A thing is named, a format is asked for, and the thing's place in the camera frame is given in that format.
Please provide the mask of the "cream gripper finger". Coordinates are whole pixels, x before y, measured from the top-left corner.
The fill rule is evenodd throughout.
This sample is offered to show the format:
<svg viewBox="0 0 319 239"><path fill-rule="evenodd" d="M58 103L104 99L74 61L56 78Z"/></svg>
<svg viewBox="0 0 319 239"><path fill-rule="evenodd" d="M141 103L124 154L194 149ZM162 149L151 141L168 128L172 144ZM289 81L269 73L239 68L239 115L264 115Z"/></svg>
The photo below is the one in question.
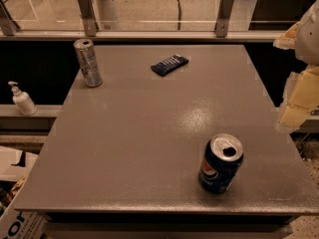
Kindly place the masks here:
<svg viewBox="0 0 319 239"><path fill-rule="evenodd" d="M301 73L292 72L286 80L277 124L298 128L319 107L319 66L308 65Z"/></svg>
<svg viewBox="0 0 319 239"><path fill-rule="evenodd" d="M294 50L296 31L298 26L299 26L299 23L295 23L294 25L292 25L284 34L280 35L273 42L273 46L282 50L289 50L289 49Z"/></svg>

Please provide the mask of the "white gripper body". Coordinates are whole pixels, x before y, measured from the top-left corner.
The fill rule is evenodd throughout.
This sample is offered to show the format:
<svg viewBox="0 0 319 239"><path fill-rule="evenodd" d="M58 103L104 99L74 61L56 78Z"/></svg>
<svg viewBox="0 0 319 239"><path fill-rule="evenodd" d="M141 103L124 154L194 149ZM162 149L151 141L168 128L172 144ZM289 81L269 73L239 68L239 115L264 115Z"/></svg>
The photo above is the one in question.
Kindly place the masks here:
<svg viewBox="0 0 319 239"><path fill-rule="evenodd" d="M319 65L319 0L316 0L299 21L295 56L306 64Z"/></svg>

